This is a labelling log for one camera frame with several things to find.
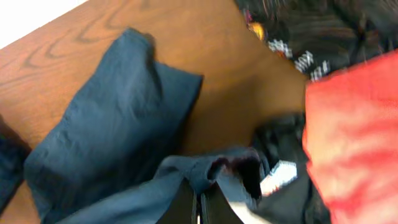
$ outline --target white wall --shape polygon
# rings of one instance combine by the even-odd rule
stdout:
[[[0,49],[87,0],[0,0]]]

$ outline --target blue cloth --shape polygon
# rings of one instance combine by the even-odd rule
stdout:
[[[144,36],[126,30],[27,158],[24,175],[43,223],[151,180],[178,147],[202,77],[153,54]]]
[[[0,136],[0,213],[23,180],[27,152]]]
[[[201,76],[154,62],[153,52],[142,35],[125,31],[26,159],[42,223],[156,223],[184,179],[197,195],[217,183],[230,202],[256,206],[244,176],[254,174],[259,187],[269,168],[255,150],[169,156]]]

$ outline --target wooden table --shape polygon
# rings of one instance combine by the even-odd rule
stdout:
[[[155,38],[160,62],[205,76],[182,154],[248,145],[262,121],[303,108],[305,77],[246,29],[233,0],[91,0],[0,50],[5,123],[34,148],[126,27]],[[38,222],[24,184],[0,223]]]

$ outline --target black fabric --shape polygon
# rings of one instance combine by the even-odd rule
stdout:
[[[236,2],[248,27],[259,24],[264,43],[312,80],[398,47],[397,0]]]
[[[297,178],[267,197],[263,197],[253,212],[272,223],[330,223],[330,214],[312,184],[306,169],[302,148],[305,116],[287,114],[256,129],[253,146],[263,152],[273,167],[277,161],[296,163]]]

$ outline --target clothing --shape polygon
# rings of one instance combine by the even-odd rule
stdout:
[[[27,151],[0,136],[0,214],[23,180]]]
[[[330,214],[306,169],[308,161],[302,148],[305,117],[302,113],[274,118],[256,129],[253,147],[264,153],[274,167],[279,161],[293,162],[297,178],[267,197],[254,211],[272,223],[330,223]]]
[[[153,62],[152,53],[143,36],[125,31],[26,159],[42,223],[162,223],[177,202],[192,205],[181,222],[200,213],[214,223],[231,211],[228,203],[257,207],[269,168],[255,150],[167,157],[201,77]],[[232,214],[224,217],[239,223]]]
[[[202,77],[157,63],[153,54],[142,35],[126,30],[27,158],[24,175],[43,223],[151,180],[178,148]]]
[[[309,84],[308,172],[333,224],[398,223],[398,52]]]
[[[395,0],[236,0],[248,28],[313,81],[398,48]]]

